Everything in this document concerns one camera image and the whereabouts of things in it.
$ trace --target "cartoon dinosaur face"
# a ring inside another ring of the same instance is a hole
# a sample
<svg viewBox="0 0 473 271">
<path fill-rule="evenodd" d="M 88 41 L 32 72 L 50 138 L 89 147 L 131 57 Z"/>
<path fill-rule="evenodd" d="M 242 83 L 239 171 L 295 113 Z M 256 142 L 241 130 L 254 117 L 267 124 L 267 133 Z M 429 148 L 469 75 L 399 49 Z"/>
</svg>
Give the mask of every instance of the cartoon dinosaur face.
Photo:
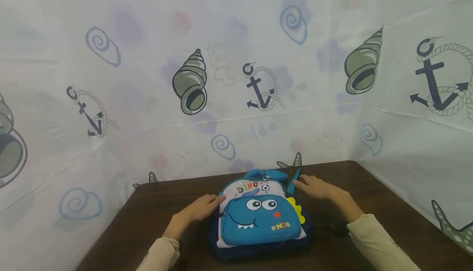
<svg viewBox="0 0 473 271">
<path fill-rule="evenodd" d="M 293 206 L 277 195 L 231 200 L 221 227 L 222 238 L 231 245 L 277 242 L 301 234 L 301 223 Z"/>
</svg>

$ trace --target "brown tabletop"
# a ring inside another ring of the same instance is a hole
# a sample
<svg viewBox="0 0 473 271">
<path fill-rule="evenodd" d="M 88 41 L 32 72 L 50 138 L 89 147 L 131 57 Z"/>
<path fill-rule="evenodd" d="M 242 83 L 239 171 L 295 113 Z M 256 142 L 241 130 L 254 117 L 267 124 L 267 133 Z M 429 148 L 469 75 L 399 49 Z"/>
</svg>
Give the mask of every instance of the brown tabletop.
<svg viewBox="0 0 473 271">
<path fill-rule="evenodd" d="M 296 168 L 279 169 L 292 177 Z M 302 166 L 301 174 L 315 175 L 347 190 L 361 209 L 373 213 L 396 243 L 422 271 L 471 271 L 473 257 L 423 218 L 364 168 L 352 161 Z M 136 189 L 77 271 L 134 271 L 147 250 L 161 237 L 172 215 L 197 197 L 218 194 L 230 181 L 241 177 L 220 175 L 143 184 Z M 315 225 L 316 238 L 308 249 L 271 253 L 251 260 L 222 263 L 208 249 L 207 225 L 194 225 L 181 244 L 175 270 L 374 270 L 347 236 L 337 235 L 334 225 L 343 221 L 329 202 L 303 196 Z"/>
</svg>

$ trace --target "dinosaur backpack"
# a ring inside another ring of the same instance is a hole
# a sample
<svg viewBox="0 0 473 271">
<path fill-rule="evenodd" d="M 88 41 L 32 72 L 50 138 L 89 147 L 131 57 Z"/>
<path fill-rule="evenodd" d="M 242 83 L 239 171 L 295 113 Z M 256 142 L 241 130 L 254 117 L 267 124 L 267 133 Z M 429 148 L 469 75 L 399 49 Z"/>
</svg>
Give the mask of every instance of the dinosaur backpack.
<svg viewBox="0 0 473 271">
<path fill-rule="evenodd" d="M 227 199 L 212 213 L 209 231 L 216 258 L 230 260 L 309 243 L 314 228 L 293 196 L 292 184 L 286 191 L 286 180 L 283 172 L 253 169 L 223 189 L 220 194 Z"/>
</svg>

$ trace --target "blue dinosaur spike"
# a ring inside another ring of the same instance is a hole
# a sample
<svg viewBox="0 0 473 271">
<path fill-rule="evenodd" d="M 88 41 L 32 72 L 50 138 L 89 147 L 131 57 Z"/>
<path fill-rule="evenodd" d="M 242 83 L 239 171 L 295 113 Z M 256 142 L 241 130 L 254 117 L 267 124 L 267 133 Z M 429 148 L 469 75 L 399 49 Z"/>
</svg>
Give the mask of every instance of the blue dinosaur spike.
<svg viewBox="0 0 473 271">
<path fill-rule="evenodd" d="M 299 178 L 299 173 L 301 173 L 301 168 L 297 169 L 296 174 L 295 174 L 294 177 L 292 178 L 292 180 L 291 180 L 289 186 L 287 186 L 287 193 L 289 193 L 289 194 L 294 194 L 294 190 L 295 190 L 296 188 L 294 187 L 294 184 L 292 183 L 292 181 L 297 180 L 297 179 Z"/>
</svg>

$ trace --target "anchor drawing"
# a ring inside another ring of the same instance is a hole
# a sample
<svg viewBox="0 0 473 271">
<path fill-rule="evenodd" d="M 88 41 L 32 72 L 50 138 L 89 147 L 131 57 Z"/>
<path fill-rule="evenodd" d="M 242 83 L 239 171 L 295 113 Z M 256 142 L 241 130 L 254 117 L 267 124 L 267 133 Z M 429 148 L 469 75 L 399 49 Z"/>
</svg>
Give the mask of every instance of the anchor drawing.
<svg viewBox="0 0 473 271">
<path fill-rule="evenodd" d="M 95 96 L 93 96 L 91 93 L 88 93 L 87 91 L 83 91 L 83 90 L 80 90 L 80 91 L 76 92 L 74 87 L 72 87 L 72 86 L 69 86 L 67 88 L 66 93 L 67 93 L 68 97 L 70 97 L 72 100 L 74 100 L 74 102 L 79 106 L 79 114 L 80 115 L 82 115 L 82 114 L 85 115 L 86 118 L 87 118 L 87 121 L 93 127 L 93 130 L 88 130 L 87 131 L 87 135 L 89 137 L 95 137 L 96 136 L 96 137 L 102 138 L 103 136 L 105 136 L 108 124 L 112 125 L 113 128 L 119 129 L 118 125 L 114 121 L 111 121 L 111 120 L 106 118 L 106 113 L 105 113 L 105 110 L 103 109 L 102 103 Z M 90 118 L 90 116 L 86 113 L 87 104 L 86 103 L 81 103 L 79 101 L 79 96 L 82 95 L 82 94 L 84 94 L 86 96 L 89 96 L 91 99 L 93 99 L 97 103 L 97 105 L 100 109 L 100 112 L 97 113 L 97 115 L 94 118 Z"/>
<path fill-rule="evenodd" d="M 269 109 L 273 108 L 273 106 L 274 106 L 274 103 L 272 103 L 270 105 L 271 98 L 277 100 L 279 105 L 281 107 L 283 107 L 282 101 L 277 97 L 276 84 L 274 84 L 275 87 L 272 88 L 271 90 L 269 90 L 265 93 L 261 93 L 261 91 L 259 90 L 259 87 L 258 87 L 258 83 L 261 82 L 261 78 L 255 79 L 255 74 L 259 71 L 267 72 L 272 78 L 274 76 L 273 73 L 269 69 L 264 68 L 264 67 L 259 67 L 257 69 L 256 73 L 254 73 L 253 72 L 254 71 L 253 64 L 254 63 L 246 63 L 245 65 L 243 65 L 243 73 L 245 73 L 245 76 L 246 76 L 247 79 L 250 79 L 250 83 L 247 84 L 246 87 L 248 87 L 248 88 L 253 87 L 253 89 L 255 90 L 255 93 L 256 93 L 256 97 L 258 98 L 257 103 L 253 103 L 252 101 L 249 101 L 248 103 L 246 103 L 248 108 L 253 107 L 253 108 L 258 108 L 260 110 L 269 110 Z"/>
<path fill-rule="evenodd" d="M 422 51 L 422 48 L 428 46 L 427 51 Z M 427 84 L 429 85 L 430 96 L 432 97 L 432 107 L 436 110 L 445 110 L 447 109 L 450 104 L 458 97 L 459 92 L 466 91 L 468 89 L 469 82 L 458 83 L 457 91 L 452 92 L 446 100 L 442 102 L 441 96 L 439 94 L 439 88 L 437 87 L 437 83 L 435 80 L 434 71 L 437 69 L 441 69 L 445 66 L 443 62 L 438 62 L 432 65 L 430 62 L 430 58 L 427 56 L 433 51 L 434 43 L 431 42 L 430 38 L 422 40 L 419 45 L 417 46 L 417 55 L 420 57 L 424 57 L 423 59 L 423 68 L 417 69 L 415 71 L 416 75 L 425 74 L 427 78 Z M 411 102 L 419 102 L 429 107 L 429 103 L 426 99 L 419 97 L 419 94 L 412 94 L 410 95 Z"/>
</svg>

